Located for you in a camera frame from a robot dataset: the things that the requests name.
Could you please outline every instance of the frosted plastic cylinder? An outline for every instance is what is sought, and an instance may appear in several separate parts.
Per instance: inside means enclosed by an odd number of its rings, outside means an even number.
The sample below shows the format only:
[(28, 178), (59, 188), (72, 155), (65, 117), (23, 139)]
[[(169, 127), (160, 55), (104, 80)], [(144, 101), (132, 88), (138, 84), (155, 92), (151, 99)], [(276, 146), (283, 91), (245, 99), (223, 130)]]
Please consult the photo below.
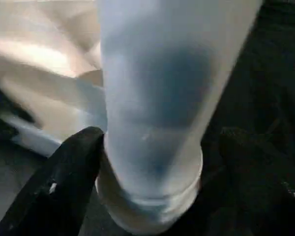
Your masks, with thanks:
[(194, 202), (201, 137), (260, 5), (99, 1), (108, 133), (96, 186), (127, 231), (161, 233)]

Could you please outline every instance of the cylindrical object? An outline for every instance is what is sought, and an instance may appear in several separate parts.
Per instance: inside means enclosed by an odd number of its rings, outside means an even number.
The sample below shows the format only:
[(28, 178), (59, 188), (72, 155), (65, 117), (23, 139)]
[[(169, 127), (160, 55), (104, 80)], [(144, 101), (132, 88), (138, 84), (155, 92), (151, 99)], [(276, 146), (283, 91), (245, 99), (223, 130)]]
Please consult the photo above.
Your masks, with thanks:
[(108, 133), (96, 186), (124, 229), (160, 233), (192, 205), (200, 139), (260, 5), (100, 0)]

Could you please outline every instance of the black fabric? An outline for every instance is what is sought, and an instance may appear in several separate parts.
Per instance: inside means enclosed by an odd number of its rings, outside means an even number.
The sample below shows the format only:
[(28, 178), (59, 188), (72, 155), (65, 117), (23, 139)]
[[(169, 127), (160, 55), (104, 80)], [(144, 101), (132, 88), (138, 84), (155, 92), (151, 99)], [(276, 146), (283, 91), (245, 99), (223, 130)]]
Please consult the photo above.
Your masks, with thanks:
[[(295, 235), (295, 5), (261, 9), (202, 147), (203, 178), (217, 172), (215, 188), (228, 189), (217, 211), (235, 211), (223, 233), (203, 235)], [(215, 211), (206, 219), (219, 225)]]

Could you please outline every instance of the translucent plastic tube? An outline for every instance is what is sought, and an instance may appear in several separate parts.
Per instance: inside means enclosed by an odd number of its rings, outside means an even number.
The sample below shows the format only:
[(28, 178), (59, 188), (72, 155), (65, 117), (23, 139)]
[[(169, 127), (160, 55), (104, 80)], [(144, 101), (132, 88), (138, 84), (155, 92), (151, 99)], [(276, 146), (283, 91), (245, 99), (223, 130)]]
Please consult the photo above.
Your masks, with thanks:
[(99, 1), (108, 133), (96, 186), (129, 232), (163, 232), (195, 200), (200, 140), (260, 5)]

